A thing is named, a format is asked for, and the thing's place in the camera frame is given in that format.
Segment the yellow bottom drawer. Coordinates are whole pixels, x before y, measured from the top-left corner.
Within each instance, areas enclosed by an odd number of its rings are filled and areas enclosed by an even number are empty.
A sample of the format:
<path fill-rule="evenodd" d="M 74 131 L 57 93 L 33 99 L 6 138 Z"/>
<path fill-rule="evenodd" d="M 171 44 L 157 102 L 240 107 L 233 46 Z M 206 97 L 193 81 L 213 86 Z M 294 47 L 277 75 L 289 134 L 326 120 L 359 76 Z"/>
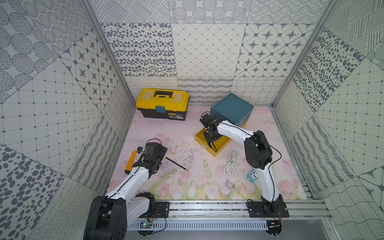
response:
<path fill-rule="evenodd" d="M 252 131 L 242 129 L 229 121 L 202 122 L 204 129 L 195 135 L 196 141 L 204 147 L 211 155 L 216 157 L 222 149 L 233 141 L 244 147 L 247 138 L 254 135 Z"/>

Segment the black pencil pair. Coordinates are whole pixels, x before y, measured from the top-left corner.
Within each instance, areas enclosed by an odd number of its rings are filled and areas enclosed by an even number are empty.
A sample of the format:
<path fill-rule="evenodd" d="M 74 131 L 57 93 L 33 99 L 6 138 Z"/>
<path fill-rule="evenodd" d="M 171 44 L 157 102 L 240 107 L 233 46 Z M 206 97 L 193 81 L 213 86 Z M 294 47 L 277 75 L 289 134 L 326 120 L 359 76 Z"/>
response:
<path fill-rule="evenodd" d="M 181 169 L 183 169 L 183 170 L 185 170 L 187 172 L 190 172 L 187 168 L 185 168 L 182 165 L 178 164 L 177 162 L 171 160 L 170 158 L 168 158 L 168 157 L 165 157 L 165 158 L 166 158 L 166 160 L 170 161 L 171 163 L 175 164 L 176 166 L 180 167 Z"/>

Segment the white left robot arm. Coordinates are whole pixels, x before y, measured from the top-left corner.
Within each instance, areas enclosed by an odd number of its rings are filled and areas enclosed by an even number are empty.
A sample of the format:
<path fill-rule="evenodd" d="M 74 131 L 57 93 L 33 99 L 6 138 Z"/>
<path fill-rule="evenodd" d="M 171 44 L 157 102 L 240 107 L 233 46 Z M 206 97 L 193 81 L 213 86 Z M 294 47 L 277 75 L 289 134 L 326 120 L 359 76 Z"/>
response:
<path fill-rule="evenodd" d="M 139 193 L 138 189 L 158 172 L 167 150 L 158 139 L 150 139 L 144 148 L 137 149 L 140 158 L 128 164 L 126 179 L 105 196 L 97 196 L 92 201 L 84 240 L 123 240 L 128 227 L 139 218 L 145 218 L 143 226 L 149 229 L 143 234 L 155 234 L 153 221 L 167 219 L 170 204 L 157 203 L 153 194 Z"/>

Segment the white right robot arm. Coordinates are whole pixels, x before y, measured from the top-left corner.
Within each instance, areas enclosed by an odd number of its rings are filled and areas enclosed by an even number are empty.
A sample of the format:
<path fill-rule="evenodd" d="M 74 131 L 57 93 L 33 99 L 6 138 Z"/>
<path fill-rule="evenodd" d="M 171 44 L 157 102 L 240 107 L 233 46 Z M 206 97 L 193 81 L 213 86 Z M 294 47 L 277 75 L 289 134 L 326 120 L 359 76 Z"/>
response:
<path fill-rule="evenodd" d="M 246 160 L 255 169 L 261 184 L 265 211 L 271 214 L 278 212 L 278 209 L 283 207 L 284 201 L 272 171 L 274 147 L 269 144 L 265 134 L 262 131 L 245 130 L 221 118 L 213 119 L 209 114 L 202 115 L 200 122 L 206 129 L 204 137 L 209 146 L 222 136 L 244 146 Z"/>

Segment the teal drawer cabinet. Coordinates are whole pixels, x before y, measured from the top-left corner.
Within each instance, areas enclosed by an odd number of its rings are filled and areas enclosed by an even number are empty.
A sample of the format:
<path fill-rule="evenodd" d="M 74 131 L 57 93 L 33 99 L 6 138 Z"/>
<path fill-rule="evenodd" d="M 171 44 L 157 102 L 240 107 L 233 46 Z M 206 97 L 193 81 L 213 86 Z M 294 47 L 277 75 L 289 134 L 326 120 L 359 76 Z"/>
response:
<path fill-rule="evenodd" d="M 242 127 L 250 118 L 254 106 L 230 93 L 211 107 L 211 118 L 221 118 Z"/>

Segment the orange utility knife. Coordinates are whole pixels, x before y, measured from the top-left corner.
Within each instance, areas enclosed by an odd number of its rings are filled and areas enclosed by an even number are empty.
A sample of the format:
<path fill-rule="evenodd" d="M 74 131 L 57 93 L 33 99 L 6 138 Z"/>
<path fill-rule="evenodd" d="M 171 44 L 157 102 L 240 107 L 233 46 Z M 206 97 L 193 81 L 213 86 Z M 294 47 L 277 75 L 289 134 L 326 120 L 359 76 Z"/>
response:
<path fill-rule="evenodd" d="M 132 168 L 133 168 L 133 163 L 134 163 L 134 160 L 135 160 L 135 157 L 136 157 L 136 154 L 137 154 L 137 151 L 134 150 L 126 164 L 126 167 L 125 167 L 125 174 L 126 175 L 129 175 L 132 171 Z"/>

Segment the yellow black plastic toolbox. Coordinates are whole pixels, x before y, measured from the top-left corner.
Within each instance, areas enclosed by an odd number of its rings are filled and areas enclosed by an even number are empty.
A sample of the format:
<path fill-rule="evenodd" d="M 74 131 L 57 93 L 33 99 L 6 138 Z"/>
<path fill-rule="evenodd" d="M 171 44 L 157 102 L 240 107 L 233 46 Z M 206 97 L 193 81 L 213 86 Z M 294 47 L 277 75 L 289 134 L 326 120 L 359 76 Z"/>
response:
<path fill-rule="evenodd" d="M 184 91 L 143 89 L 136 107 L 145 118 L 184 121 L 189 99 Z"/>

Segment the teal power strip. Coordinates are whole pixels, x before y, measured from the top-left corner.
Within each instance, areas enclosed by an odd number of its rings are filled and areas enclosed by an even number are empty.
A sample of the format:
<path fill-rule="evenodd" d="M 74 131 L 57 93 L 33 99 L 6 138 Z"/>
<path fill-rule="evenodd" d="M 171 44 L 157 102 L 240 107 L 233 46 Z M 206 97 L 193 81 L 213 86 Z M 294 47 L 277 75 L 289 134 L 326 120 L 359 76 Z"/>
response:
<path fill-rule="evenodd" d="M 249 173 L 247 174 L 247 178 L 248 178 L 248 180 L 249 180 L 250 183 L 254 183 L 256 180 L 259 179 L 259 178 L 258 178 L 258 175 L 257 175 L 257 173 L 256 173 L 255 170 L 249 172 Z"/>

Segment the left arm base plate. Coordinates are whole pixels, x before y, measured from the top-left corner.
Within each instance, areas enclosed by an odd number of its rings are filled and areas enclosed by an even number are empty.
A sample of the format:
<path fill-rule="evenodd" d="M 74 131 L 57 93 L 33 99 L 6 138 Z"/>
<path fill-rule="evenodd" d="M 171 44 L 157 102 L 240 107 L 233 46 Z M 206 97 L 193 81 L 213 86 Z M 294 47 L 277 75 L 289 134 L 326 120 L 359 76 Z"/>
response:
<path fill-rule="evenodd" d="M 151 201 L 149 209 L 145 213 L 146 218 L 155 215 L 155 218 L 168 218 L 170 211 L 170 202 L 164 201 Z"/>

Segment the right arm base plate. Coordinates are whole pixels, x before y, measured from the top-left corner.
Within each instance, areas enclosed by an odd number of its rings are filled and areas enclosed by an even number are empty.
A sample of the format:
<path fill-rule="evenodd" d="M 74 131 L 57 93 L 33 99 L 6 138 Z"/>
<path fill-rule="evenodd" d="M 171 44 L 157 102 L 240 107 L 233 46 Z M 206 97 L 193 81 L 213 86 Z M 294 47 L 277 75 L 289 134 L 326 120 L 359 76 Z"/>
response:
<path fill-rule="evenodd" d="M 285 202 L 272 203 L 260 201 L 246 201 L 247 210 L 250 218 L 288 218 L 290 216 Z"/>

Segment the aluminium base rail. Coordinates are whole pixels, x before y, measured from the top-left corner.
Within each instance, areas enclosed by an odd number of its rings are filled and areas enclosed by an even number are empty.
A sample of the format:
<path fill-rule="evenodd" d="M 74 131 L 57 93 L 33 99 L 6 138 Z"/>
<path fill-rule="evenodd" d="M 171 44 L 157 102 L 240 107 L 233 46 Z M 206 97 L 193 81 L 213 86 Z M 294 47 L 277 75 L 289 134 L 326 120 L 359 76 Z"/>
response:
<path fill-rule="evenodd" d="M 250 218 L 246 201 L 170 201 L 167 219 L 156 218 L 152 230 L 157 231 L 211 231 L 245 230 L 266 231 L 277 236 L 284 220 L 325 221 L 331 214 L 322 201 L 285 202 L 290 216 L 288 218 Z M 128 231 L 143 234 L 145 218 L 137 219 L 128 227 Z"/>

